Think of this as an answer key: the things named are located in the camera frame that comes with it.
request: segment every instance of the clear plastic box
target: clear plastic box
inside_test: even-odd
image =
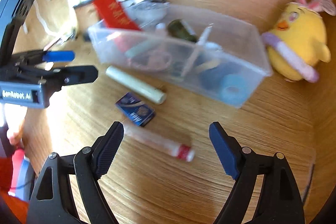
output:
[[[170,5],[161,22],[168,25],[175,19],[185,20],[198,36],[212,23],[208,41],[220,45],[222,50],[150,31],[108,29],[103,21],[88,32],[101,63],[140,70],[237,108],[264,77],[272,75],[254,25],[210,10]],[[192,55],[197,58],[182,76]]]

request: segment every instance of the stuffed toy chick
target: stuffed toy chick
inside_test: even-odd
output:
[[[289,3],[273,29],[261,35],[272,67],[290,81],[319,79],[314,66],[329,62],[327,34],[319,12],[336,14],[332,0],[295,0]]]

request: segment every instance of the blue tape roll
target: blue tape roll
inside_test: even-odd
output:
[[[239,73],[241,67],[236,63],[227,62],[221,63],[215,68],[207,69],[199,73],[199,80],[201,85],[206,90],[219,90],[221,89],[223,76]]]
[[[228,105],[241,106],[248,98],[246,81],[238,74],[226,75],[221,82],[219,96]]]

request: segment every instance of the metal screw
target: metal screw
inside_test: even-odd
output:
[[[38,83],[39,85],[44,85],[46,82],[47,82],[46,79],[41,79],[41,80],[39,80],[37,83]]]
[[[244,153],[244,154],[249,154],[249,153],[251,153],[251,152],[252,152],[251,148],[249,148],[249,147],[246,147],[246,146],[245,146],[245,147],[243,147],[243,148],[242,148],[242,150],[243,150],[243,153]]]
[[[282,160],[282,159],[285,158],[285,155],[283,153],[278,152],[277,153],[277,158]]]
[[[83,149],[82,149],[82,152],[83,152],[83,154],[88,154],[88,153],[90,153],[91,152],[91,147],[84,147]]]
[[[53,160],[54,158],[56,158],[57,157],[57,153],[55,153],[55,152],[53,152],[53,153],[51,153],[50,155],[49,155],[49,158],[51,159],[51,160]]]

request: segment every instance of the orange beak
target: orange beak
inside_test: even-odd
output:
[[[277,24],[277,29],[280,31],[286,31],[289,29],[289,25],[286,20],[283,20]]]

